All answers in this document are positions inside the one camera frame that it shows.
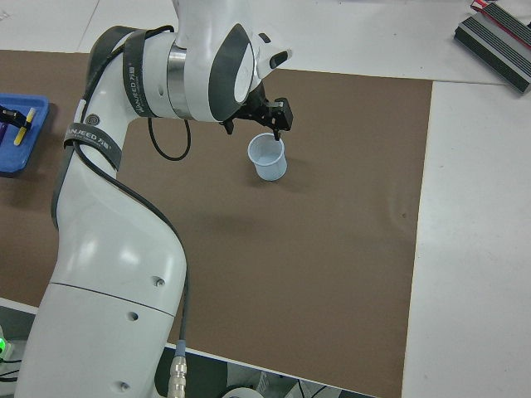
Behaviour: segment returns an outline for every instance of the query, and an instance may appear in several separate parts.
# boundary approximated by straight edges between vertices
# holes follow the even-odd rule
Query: blue tray
[[[48,115],[49,101],[47,97],[41,95],[0,93],[0,105],[8,109],[19,110],[25,115],[30,111],[30,108],[35,108],[36,111],[32,128],[26,131],[26,135],[18,147],[13,143],[18,134],[18,128],[15,126],[7,126],[7,131],[2,142],[0,142],[0,176],[14,177],[24,169],[32,154],[42,125]]]

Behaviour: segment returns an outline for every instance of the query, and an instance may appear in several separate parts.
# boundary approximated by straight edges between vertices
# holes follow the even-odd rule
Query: white table
[[[531,97],[453,41],[469,4],[253,2],[256,25],[294,49],[285,68],[436,80],[403,398],[531,391]],[[526,0],[498,4],[531,20]],[[2,10],[1,49],[87,52],[113,25],[177,26],[169,0],[0,0]]]

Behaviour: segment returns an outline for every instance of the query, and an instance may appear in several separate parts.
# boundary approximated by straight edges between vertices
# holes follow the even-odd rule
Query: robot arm
[[[187,266],[169,221],[115,180],[131,121],[195,119],[231,132],[233,119],[255,119],[277,137],[290,129],[287,100],[270,103],[261,83],[290,52],[252,30],[246,0],[174,4],[177,33],[114,28],[91,52],[87,91],[67,130],[52,203],[60,236],[56,267],[16,398],[153,393]],[[182,359],[173,365],[173,396],[183,396]]]

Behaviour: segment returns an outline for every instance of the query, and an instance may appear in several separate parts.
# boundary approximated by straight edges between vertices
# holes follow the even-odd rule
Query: white cup
[[[255,164],[258,175],[266,181],[278,180],[288,168],[284,143],[282,140],[275,141],[273,133],[262,133],[254,137],[249,143],[247,154]]]

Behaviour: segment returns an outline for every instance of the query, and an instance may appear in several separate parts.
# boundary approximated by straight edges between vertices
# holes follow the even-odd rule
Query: brown mat
[[[0,179],[0,296],[38,305],[56,259],[49,208],[87,56],[0,51],[0,91],[54,104],[27,170]],[[192,275],[188,345],[374,396],[399,397],[431,82],[279,70],[295,115],[288,172],[263,182],[246,145],[265,131],[191,123],[180,163],[129,129],[119,177],[178,228]],[[163,148],[183,124],[156,120]]]

